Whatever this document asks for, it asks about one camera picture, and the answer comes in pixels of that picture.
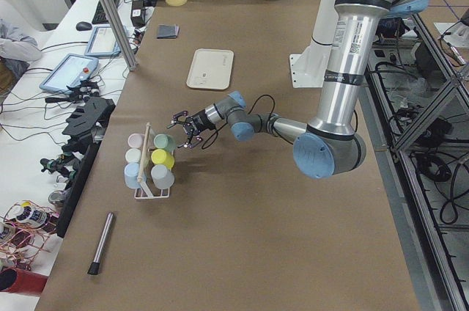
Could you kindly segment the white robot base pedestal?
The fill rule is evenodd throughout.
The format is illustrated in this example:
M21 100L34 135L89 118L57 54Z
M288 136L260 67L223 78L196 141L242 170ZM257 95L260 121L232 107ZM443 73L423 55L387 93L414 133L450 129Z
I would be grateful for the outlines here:
M294 88L320 88L332 49L338 22L335 0L321 0L311 42L302 54L290 54L290 75Z

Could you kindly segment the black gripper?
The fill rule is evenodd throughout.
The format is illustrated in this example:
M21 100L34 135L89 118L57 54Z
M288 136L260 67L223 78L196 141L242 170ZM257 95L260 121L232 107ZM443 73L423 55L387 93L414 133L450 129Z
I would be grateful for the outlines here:
M206 114L188 116L188 111L183 110L172 116L171 122L166 128L170 129L176 125L182 126L187 134L187 139L177 145L177 148L192 149L203 141L200 133L210 128L210 120Z

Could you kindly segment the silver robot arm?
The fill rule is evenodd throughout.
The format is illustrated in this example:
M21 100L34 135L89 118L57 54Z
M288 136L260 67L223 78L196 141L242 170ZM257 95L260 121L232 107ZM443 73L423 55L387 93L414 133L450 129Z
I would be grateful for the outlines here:
M352 171L366 156L366 145L350 122L378 23L386 17L421 12L428 4L429 0L335 0L338 20L320 101L316 115L307 123L277 114L248 114L243 96L235 91L193 115L174 114L170 125L183 127L185 148L192 148L194 139L200 141L203 131L213 131L225 122L238 141L262 132L291 141L296 166L310 178Z

